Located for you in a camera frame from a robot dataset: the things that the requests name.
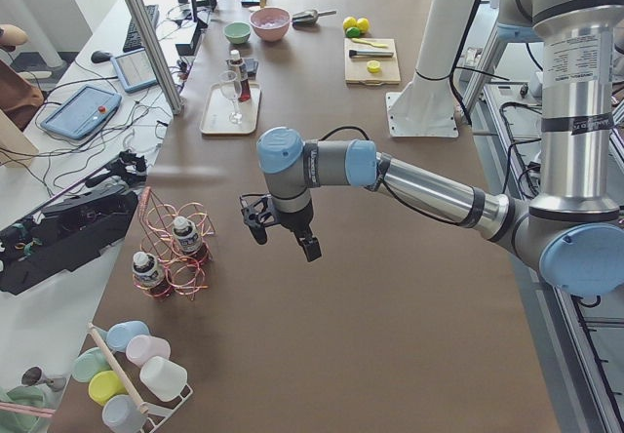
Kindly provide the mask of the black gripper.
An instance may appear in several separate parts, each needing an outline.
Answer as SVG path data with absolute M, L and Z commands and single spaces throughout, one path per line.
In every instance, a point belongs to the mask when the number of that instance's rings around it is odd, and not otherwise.
M 242 194 L 239 196 L 239 201 L 243 222 L 259 245 L 267 243 L 266 229 L 268 227 L 281 225 L 297 238 L 307 261 L 314 261 L 322 256 L 319 241 L 310 228 L 313 219 L 311 201 L 296 212 L 284 212 L 278 209 L 270 194 Z

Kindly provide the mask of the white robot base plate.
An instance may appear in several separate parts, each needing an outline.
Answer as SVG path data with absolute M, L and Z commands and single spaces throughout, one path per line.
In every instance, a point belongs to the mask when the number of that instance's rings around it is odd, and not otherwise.
M 385 95 L 393 138 L 457 138 L 455 103 L 449 93 L 423 95 L 412 90 Z

